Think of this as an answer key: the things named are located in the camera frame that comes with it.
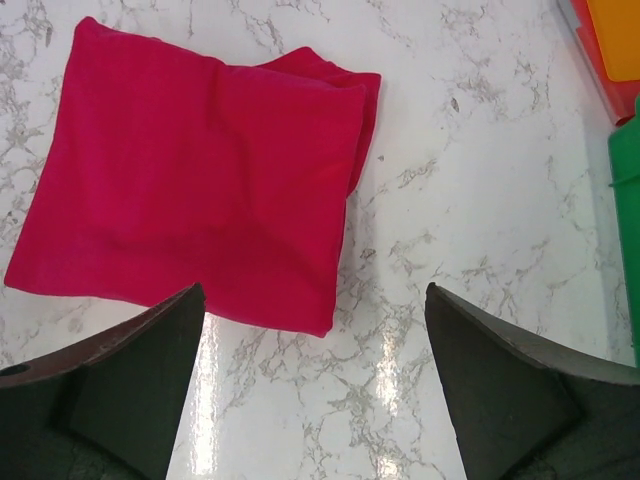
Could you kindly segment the green plastic tray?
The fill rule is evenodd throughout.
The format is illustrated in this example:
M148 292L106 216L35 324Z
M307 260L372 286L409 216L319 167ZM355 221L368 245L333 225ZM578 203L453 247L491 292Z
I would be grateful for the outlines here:
M639 98L635 115L608 139L616 215L623 259L632 345L639 365Z

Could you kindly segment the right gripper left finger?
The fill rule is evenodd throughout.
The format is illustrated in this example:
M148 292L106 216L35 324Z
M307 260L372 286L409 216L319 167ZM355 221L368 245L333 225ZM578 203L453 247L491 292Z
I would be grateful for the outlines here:
M200 285L1 371L4 479L163 479L205 314Z

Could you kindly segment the red plastic folder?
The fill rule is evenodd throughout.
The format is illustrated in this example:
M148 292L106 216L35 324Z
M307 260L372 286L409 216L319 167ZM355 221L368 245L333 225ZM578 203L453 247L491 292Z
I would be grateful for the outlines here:
M571 1L570 5L576 17L571 29L599 88L610 119L616 127L620 127L635 116L639 81L614 82L608 78L587 2Z

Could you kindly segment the magenta t shirt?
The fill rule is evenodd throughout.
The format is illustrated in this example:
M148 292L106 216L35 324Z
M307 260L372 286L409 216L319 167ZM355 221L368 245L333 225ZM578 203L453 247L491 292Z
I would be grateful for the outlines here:
M229 65L85 18L4 282L325 336L382 78L302 47Z

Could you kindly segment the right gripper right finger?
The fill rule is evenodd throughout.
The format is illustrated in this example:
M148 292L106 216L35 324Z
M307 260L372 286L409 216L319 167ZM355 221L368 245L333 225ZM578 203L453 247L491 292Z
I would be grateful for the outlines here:
M425 321L467 478L638 478L638 369L536 335L434 283Z

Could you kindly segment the orange plastic folder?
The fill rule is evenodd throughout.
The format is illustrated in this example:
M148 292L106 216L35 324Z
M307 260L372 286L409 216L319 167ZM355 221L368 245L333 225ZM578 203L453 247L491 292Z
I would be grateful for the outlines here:
M608 78L639 80L639 0L588 0Z

